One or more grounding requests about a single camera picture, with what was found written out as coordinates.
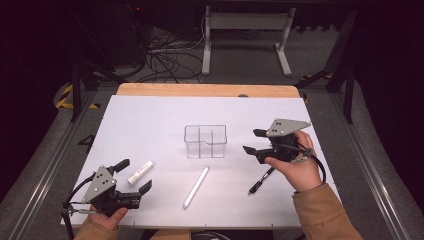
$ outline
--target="sleeve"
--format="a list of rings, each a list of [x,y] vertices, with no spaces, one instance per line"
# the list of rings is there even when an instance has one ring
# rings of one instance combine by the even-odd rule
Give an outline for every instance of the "sleeve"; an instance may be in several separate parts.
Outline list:
[[[293,195],[308,240],[362,239],[328,184]]]
[[[117,237],[118,230],[106,229],[87,217],[74,240],[115,240]]]

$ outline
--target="transparent container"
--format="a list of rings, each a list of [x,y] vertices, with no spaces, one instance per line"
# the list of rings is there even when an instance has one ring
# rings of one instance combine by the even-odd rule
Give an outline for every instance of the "transparent container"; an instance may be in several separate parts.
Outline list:
[[[187,158],[223,158],[227,145],[225,125],[190,125],[184,129]]]

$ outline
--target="white marker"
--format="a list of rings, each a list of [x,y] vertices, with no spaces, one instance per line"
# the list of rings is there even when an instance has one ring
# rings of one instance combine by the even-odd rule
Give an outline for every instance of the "white marker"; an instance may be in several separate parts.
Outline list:
[[[141,166],[131,177],[127,180],[131,185],[134,185],[144,174],[146,174],[153,167],[153,162],[148,161]]]
[[[200,184],[203,182],[203,179],[206,176],[206,173],[208,173],[209,171],[209,167],[206,166],[205,169],[203,169],[202,175],[200,175],[199,179],[197,179],[196,184],[194,185],[193,189],[190,192],[190,195],[188,195],[187,200],[184,202],[183,204],[183,208],[186,209],[188,208],[188,205],[191,202],[191,199],[193,199],[194,194],[196,194],[197,189],[199,188]]]

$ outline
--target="hand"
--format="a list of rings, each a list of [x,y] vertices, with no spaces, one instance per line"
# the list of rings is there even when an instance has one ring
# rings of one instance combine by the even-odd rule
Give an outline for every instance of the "hand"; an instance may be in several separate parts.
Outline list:
[[[93,205],[91,205],[90,209],[94,211],[96,210]],[[104,214],[89,214],[88,217],[93,222],[103,226],[104,228],[115,231],[118,229],[119,222],[122,220],[122,218],[125,217],[125,214],[127,214],[127,212],[128,209],[120,208],[110,217]]]
[[[296,136],[298,143],[305,146],[305,148],[314,149],[314,145],[309,134],[302,131],[296,131],[294,135]],[[291,163],[267,157],[265,158],[265,163],[271,165],[273,168],[284,174],[287,181],[289,181],[292,187],[298,192],[304,192],[322,184],[321,177],[318,172],[318,166],[311,158],[302,162]]]

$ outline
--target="white board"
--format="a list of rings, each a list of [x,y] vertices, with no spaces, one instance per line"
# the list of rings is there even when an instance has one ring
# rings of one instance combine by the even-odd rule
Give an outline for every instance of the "white board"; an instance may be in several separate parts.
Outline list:
[[[121,221],[122,226],[299,227],[291,197],[294,190],[278,171],[266,179],[257,193],[247,194],[269,165],[259,164],[242,146],[269,148],[269,140],[255,137],[252,131],[268,129],[275,118],[310,121],[301,98],[113,96],[76,185],[100,165],[109,167],[128,158],[130,166],[114,175],[117,190],[137,192],[150,179],[153,186],[141,199],[140,209],[130,210]],[[225,125],[225,157],[188,159],[184,142],[187,125]],[[337,194],[313,123],[303,131],[310,134],[317,157],[325,166],[327,182]],[[152,161],[154,167],[131,186],[126,179],[147,161]],[[189,207],[183,209],[182,204],[205,166],[210,167],[207,176]],[[88,185],[73,201],[81,201]],[[74,214],[71,222],[80,225],[85,218],[84,214]]]

